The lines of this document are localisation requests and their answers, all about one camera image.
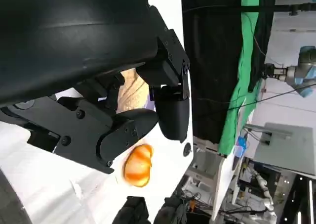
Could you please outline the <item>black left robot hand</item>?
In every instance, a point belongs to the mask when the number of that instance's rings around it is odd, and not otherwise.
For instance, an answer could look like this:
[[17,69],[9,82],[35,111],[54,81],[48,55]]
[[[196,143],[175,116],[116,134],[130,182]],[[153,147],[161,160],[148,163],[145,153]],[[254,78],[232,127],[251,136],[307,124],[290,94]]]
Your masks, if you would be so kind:
[[0,0],[0,119],[101,172],[156,125],[186,139],[189,68],[148,0]]

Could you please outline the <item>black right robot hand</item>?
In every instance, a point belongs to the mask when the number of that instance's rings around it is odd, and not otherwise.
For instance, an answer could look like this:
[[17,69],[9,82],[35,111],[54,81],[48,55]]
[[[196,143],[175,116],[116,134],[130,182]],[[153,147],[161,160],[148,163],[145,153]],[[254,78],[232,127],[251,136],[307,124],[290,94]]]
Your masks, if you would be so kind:
[[[181,198],[171,196],[164,199],[154,224],[185,224],[187,222],[185,203]],[[149,212],[145,198],[128,196],[118,211],[114,224],[149,224]]]

